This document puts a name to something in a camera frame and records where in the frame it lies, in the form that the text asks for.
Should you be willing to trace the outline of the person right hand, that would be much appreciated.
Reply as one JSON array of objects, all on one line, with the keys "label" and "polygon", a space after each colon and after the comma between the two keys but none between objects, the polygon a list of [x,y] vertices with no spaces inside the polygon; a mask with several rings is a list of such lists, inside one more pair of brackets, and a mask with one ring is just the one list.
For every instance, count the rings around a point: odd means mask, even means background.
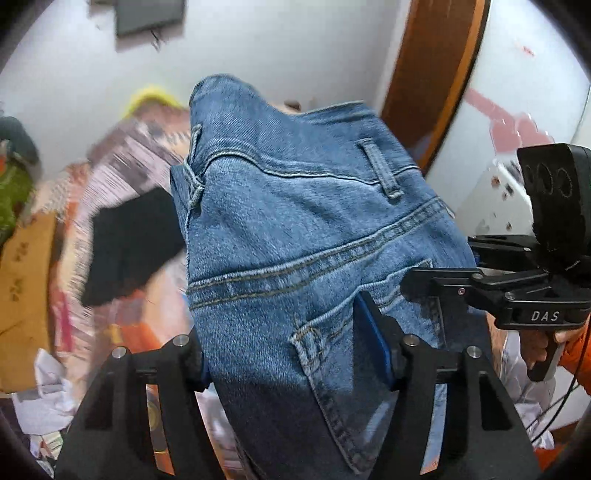
[{"label": "person right hand", "polygon": [[[585,327],[578,330],[557,331],[552,333],[553,340],[558,345],[566,344],[571,340],[577,340],[584,332]],[[521,354],[529,370],[532,370],[537,362],[545,362],[549,345],[548,334],[541,330],[520,331]]]}]

